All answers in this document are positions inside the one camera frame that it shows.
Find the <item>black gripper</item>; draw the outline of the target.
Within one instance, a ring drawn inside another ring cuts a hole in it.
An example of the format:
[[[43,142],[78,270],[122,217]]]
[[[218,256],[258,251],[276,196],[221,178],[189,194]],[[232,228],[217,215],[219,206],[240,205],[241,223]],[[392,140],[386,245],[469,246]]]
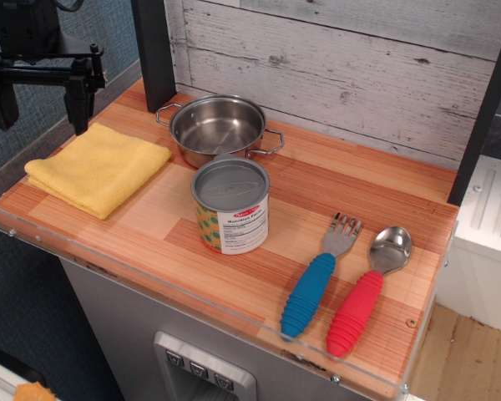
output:
[[[74,59],[64,83],[68,122],[74,133],[88,129],[94,112],[94,94],[106,85],[101,57],[103,49],[62,33],[60,11],[75,13],[82,1],[66,5],[60,1],[0,1],[0,74],[14,83],[27,83],[41,73],[38,84],[46,84],[56,70],[38,67],[44,59]],[[0,129],[9,130],[18,120],[18,103],[12,84],[0,81]]]

